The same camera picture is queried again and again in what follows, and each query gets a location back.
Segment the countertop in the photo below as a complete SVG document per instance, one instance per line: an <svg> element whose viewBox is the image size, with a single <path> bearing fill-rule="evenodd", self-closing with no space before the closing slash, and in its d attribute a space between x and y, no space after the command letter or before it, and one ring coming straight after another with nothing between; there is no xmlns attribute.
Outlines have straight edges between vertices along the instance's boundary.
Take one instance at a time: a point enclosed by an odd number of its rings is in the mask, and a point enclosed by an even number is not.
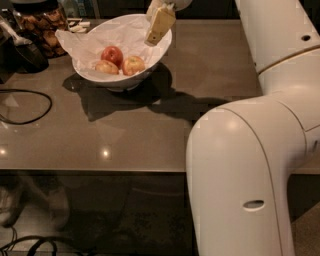
<svg viewBox="0 0 320 256"><path fill-rule="evenodd" d="M129 92L90 84L68 55L49 64L0 85L53 100L34 123L0 123L2 170L184 172L196 120L215 106L261 95L239 20L178 20L156 71ZM11 118L32 118L47 104L31 94L0 95L1 113Z"/></svg>

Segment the glass jar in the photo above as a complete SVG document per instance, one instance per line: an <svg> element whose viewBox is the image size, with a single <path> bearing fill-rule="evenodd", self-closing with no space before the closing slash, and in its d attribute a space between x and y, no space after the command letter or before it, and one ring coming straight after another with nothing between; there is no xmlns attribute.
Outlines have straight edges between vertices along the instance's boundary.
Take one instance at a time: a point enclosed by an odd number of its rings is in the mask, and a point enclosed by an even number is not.
<svg viewBox="0 0 320 256"><path fill-rule="evenodd" d="M69 30L68 21L62 5L42 4L36 6L14 6L13 14L20 27L25 33L32 35L36 43L47 58L55 58L65 55L55 36L57 29Z"/></svg>

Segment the floor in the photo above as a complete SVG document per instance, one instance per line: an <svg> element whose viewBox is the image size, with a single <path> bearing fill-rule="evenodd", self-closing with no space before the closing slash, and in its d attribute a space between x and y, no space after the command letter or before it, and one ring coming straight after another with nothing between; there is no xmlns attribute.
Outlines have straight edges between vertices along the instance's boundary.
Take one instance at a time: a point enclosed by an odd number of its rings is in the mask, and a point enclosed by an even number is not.
<svg viewBox="0 0 320 256"><path fill-rule="evenodd" d="M55 231L46 207L29 196L13 229L0 228L0 247L21 239L4 253L197 255L184 174L81 172L59 179L71 205L65 228Z"/></svg>

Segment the gray countertop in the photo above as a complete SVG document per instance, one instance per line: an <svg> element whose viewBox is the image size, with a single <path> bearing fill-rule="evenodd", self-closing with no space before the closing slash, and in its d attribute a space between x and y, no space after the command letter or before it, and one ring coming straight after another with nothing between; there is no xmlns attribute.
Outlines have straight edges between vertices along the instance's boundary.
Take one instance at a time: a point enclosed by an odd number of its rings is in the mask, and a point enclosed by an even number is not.
<svg viewBox="0 0 320 256"><path fill-rule="evenodd" d="M239 20L177 21L168 53L131 92L94 87L69 56L49 63L0 85L53 99L34 123L0 123L0 169L184 172L186 142L200 115L261 95ZM47 104L30 94L0 95L1 113L11 118L29 119Z"/></svg>

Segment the dark background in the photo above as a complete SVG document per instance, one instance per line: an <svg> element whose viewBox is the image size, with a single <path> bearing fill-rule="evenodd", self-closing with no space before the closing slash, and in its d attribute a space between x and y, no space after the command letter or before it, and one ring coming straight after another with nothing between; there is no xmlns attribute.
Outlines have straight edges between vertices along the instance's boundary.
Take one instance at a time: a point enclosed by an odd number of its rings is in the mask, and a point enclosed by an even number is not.
<svg viewBox="0 0 320 256"><path fill-rule="evenodd" d="M91 0L84 2L87 18L95 18ZM145 13L151 0L97 0L100 18L113 18L125 14ZM300 0L315 24L320 23L320 1ZM12 8L9 0L1 0L0 8ZM178 19L239 19L234 0L194 0L190 6L177 12Z"/></svg>

